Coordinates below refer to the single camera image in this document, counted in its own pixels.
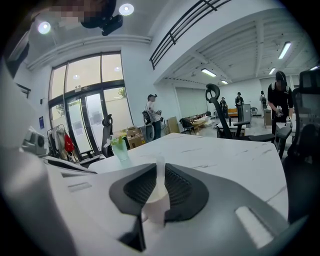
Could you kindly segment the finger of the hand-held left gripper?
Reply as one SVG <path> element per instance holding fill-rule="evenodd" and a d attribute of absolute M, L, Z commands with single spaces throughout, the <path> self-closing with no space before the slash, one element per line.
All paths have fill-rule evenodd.
<path fill-rule="evenodd" d="M 63 175 L 95 175 L 97 172 L 90 170 L 88 168 L 85 168 L 79 164 L 75 164 L 66 160 L 62 160 L 59 158 L 55 158 L 52 156 L 44 156 L 43 162 L 47 165 L 55 166 L 59 169 L 61 169 L 61 173 Z"/>

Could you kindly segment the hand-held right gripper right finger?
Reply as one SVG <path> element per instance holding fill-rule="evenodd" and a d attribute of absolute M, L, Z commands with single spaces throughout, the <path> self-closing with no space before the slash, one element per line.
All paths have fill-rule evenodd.
<path fill-rule="evenodd" d="M 272 206 L 232 180 L 166 165 L 164 225 L 143 225 L 148 256 L 264 256 L 288 228 Z"/>

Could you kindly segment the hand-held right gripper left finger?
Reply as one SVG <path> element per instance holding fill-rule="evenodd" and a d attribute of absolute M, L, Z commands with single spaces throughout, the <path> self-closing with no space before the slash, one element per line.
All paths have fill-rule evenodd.
<path fill-rule="evenodd" d="M 150 195 L 156 165 L 86 173 L 47 167 L 47 227 L 54 253 L 77 256 L 143 256 L 146 243 L 138 188 Z"/>

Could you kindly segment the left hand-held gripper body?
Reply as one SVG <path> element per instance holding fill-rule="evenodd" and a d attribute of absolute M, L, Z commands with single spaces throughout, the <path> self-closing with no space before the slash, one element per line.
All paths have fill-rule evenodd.
<path fill-rule="evenodd" d="M 47 154 L 45 137 L 33 129 L 29 129 L 26 133 L 21 148 L 24 151 L 37 156 L 44 156 Z"/>

